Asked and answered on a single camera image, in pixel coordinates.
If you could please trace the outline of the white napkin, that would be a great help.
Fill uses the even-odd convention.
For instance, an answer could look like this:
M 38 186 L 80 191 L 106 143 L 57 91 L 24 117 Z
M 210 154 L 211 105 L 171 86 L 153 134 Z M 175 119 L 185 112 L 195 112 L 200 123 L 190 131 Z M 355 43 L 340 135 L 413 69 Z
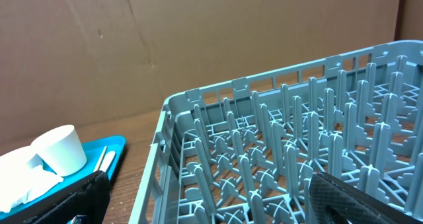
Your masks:
M 42 165 L 1 171 L 1 212 L 9 213 L 14 207 L 39 198 L 63 180 Z

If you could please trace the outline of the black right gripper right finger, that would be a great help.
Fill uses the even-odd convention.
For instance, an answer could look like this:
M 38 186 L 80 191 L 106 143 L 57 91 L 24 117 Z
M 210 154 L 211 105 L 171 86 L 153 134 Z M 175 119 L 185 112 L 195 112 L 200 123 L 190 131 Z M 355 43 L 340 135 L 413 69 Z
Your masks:
M 312 175 L 309 199 L 318 224 L 422 224 L 327 172 Z

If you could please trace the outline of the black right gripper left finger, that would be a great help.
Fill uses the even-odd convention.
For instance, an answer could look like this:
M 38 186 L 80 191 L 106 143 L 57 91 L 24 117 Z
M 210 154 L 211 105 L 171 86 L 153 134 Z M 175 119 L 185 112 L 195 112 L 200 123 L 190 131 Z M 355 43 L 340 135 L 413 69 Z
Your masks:
M 109 202 L 109 177 L 103 171 L 96 171 L 1 222 L 68 223 L 81 216 L 83 223 L 102 223 Z

